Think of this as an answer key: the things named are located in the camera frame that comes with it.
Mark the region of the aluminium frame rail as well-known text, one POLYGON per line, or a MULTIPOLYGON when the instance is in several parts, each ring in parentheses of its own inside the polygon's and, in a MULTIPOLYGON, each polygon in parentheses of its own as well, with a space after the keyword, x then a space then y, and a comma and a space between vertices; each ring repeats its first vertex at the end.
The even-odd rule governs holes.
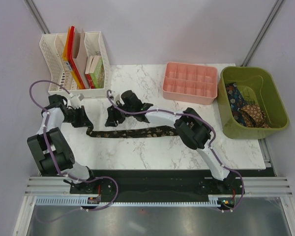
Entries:
MULTIPOLYGON (((68 196, 70 185, 63 182, 63 177, 30 177, 26 195, 33 196, 68 196)), ((244 177, 246 197, 291 197, 285 177, 244 177)))

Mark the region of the right aluminium corner post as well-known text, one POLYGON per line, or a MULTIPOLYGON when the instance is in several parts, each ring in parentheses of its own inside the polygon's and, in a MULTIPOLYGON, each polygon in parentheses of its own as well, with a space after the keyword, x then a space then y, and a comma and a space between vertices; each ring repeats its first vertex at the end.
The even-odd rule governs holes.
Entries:
POLYGON ((260 47, 264 37, 266 36, 268 30, 270 29, 272 23, 275 21, 275 18, 278 16, 281 8, 283 7, 285 0, 276 0, 274 5, 272 6, 270 12, 267 15, 262 27, 260 28, 253 44, 251 45, 248 53, 246 54, 244 60, 240 64, 240 67, 246 67, 249 65, 250 61, 252 60, 253 56, 257 52, 258 48, 260 47))

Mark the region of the left aluminium corner post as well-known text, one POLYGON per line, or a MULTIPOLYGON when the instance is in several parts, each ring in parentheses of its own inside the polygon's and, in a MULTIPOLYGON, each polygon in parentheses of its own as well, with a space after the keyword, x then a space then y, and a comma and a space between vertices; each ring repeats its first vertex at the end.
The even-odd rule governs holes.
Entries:
POLYGON ((34 17, 36 23, 38 24, 39 28, 44 34, 50 34, 50 30, 45 23, 41 13, 39 12, 38 7, 36 6, 33 0, 24 0, 27 8, 31 12, 32 16, 34 17))

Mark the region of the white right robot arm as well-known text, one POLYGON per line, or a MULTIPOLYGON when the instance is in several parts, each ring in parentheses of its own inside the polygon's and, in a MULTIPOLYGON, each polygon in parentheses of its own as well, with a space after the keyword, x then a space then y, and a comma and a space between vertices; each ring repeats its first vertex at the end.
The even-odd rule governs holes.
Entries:
POLYGON ((177 132, 182 142, 188 148, 196 150, 205 161, 215 180, 218 192, 225 194, 233 188, 236 174, 222 163, 212 147, 216 132, 194 109, 187 108, 182 112, 161 109, 151 103, 143 103, 131 90, 121 95, 123 104, 112 100, 111 90, 107 90, 107 98, 112 104, 107 109, 108 118, 105 123, 107 127, 118 126, 125 121, 126 117, 134 117, 139 122, 171 127, 177 132))

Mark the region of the brown floral tie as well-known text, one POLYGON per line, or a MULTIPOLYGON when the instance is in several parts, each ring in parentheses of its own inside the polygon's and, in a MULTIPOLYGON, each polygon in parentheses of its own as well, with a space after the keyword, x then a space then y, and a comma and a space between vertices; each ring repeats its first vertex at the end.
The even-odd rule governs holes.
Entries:
POLYGON ((266 115, 259 105, 245 105, 239 109, 239 124, 250 128, 270 128, 266 122, 266 115))

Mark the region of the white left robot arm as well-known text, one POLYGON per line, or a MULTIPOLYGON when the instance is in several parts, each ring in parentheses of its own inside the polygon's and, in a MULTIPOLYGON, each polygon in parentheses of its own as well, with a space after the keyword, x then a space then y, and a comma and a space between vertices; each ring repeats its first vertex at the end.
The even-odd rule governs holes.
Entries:
POLYGON ((87 193, 94 193, 98 181, 90 177, 87 166, 80 165, 66 138, 61 132, 63 123, 70 123, 74 128, 93 129, 84 106, 84 96, 69 95, 67 99, 59 94, 49 96, 49 105, 42 109, 43 121, 38 132, 27 139, 27 144, 34 161, 44 177, 67 176, 81 182, 81 188, 87 193))

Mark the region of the aluminium corner post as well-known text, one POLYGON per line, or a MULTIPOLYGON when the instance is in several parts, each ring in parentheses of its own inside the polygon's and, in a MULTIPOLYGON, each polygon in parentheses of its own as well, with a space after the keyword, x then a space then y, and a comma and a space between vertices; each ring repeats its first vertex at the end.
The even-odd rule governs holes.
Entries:
POLYGON ((36 23, 38 24, 39 28, 44 34, 50 34, 50 30, 45 23, 41 13, 39 12, 38 7, 36 6, 33 0, 24 0, 27 8, 31 12, 32 16, 34 17, 36 23))
POLYGON ((240 64, 240 67, 246 67, 249 65, 250 61, 252 60, 253 56, 257 52, 258 48, 260 47, 264 37, 266 36, 268 30, 270 29, 272 23, 275 21, 275 18, 278 16, 281 8, 283 7, 285 0, 276 0, 274 5, 272 6, 270 12, 267 15, 262 27, 260 28, 253 44, 251 45, 248 53, 246 54, 244 60, 240 64))

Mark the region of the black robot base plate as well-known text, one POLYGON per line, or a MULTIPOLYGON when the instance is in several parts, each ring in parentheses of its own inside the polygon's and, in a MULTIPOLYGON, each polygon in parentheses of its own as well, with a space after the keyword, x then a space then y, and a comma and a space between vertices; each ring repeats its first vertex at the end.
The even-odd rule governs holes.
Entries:
POLYGON ((92 183, 73 183, 62 177, 48 177, 53 191, 63 194, 100 196, 103 203, 187 203, 206 202, 210 195, 240 196, 248 192, 248 182, 255 180, 265 186, 275 177, 272 168, 264 170, 240 170, 239 177, 231 173, 228 183, 221 183, 209 175, 208 170, 98 170, 108 175, 92 183))

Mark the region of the red folder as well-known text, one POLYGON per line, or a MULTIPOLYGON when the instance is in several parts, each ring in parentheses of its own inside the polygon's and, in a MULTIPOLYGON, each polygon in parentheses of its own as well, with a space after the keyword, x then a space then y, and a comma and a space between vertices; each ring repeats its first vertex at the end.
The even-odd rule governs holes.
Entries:
POLYGON ((74 26, 70 28, 69 35, 69 60, 79 79, 77 85, 79 89, 89 89, 89 83, 85 76, 86 63, 88 59, 86 47, 84 44, 85 33, 78 33, 74 26))

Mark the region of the beige cardboard folder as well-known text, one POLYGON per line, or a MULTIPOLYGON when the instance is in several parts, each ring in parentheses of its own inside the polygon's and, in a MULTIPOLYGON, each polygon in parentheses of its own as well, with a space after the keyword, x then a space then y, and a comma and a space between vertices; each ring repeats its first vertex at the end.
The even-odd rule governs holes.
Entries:
POLYGON ((73 45, 73 60, 75 65, 79 71, 81 79, 85 85, 85 89, 89 89, 88 81, 85 77, 85 68, 88 59, 86 47, 84 44, 85 33, 83 30, 81 33, 77 31, 75 28, 75 35, 74 35, 74 45, 73 45))

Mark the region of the red book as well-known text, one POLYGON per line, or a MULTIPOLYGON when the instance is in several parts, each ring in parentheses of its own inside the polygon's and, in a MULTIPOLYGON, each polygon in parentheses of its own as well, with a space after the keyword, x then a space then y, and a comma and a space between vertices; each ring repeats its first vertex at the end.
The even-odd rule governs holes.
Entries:
POLYGON ((85 68, 85 77, 86 77, 86 79, 88 81, 90 89, 95 89, 95 85, 94 85, 92 77, 90 75, 90 67, 91 67, 91 63, 92 63, 93 58, 94 58, 94 56, 89 56, 88 57, 87 63, 86 63, 86 68, 85 68))

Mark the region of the black gold floral tie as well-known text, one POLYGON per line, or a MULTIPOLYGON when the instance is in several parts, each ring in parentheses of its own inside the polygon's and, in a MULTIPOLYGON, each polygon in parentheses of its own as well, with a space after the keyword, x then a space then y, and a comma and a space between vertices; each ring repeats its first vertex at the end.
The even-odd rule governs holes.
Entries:
POLYGON ((91 131, 88 129, 86 134, 92 138, 157 138, 178 136, 174 128, 166 125, 133 130, 91 131))

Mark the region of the white plastic file rack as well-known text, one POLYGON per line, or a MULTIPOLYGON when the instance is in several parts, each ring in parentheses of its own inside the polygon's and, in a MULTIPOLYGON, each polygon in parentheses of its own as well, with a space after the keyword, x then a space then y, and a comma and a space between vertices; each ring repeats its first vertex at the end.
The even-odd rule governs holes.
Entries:
POLYGON ((82 83, 87 83, 83 71, 77 71, 74 62, 63 56, 66 51, 67 33, 44 34, 41 36, 39 47, 47 66, 51 73, 51 81, 48 93, 50 95, 59 94, 69 98, 68 90, 71 94, 83 94, 85 99, 105 98, 106 91, 111 88, 111 68, 103 33, 101 31, 84 32, 84 36, 77 36, 74 49, 82 59, 81 66, 85 68, 88 56, 101 56, 105 72, 103 88, 89 87, 79 89, 76 79, 82 79, 82 83))

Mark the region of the green book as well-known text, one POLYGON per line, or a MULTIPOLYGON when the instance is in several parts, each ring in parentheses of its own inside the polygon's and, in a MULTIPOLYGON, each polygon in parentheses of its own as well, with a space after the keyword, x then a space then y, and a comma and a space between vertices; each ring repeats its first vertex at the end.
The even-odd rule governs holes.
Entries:
POLYGON ((104 88, 105 71, 103 65, 103 59, 101 56, 94 56, 89 74, 92 78, 93 84, 96 89, 104 88))

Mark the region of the olive green plastic bin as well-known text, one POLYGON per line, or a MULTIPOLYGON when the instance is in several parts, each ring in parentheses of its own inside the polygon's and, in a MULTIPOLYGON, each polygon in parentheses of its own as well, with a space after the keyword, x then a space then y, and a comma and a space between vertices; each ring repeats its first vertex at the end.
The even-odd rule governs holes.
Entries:
POLYGON ((263 139, 286 129, 289 118, 272 76, 259 67, 229 66, 222 70, 218 84, 217 104, 223 133, 231 139, 263 139), (236 83, 248 105, 259 105, 270 128, 250 128, 233 118, 226 84, 236 83))

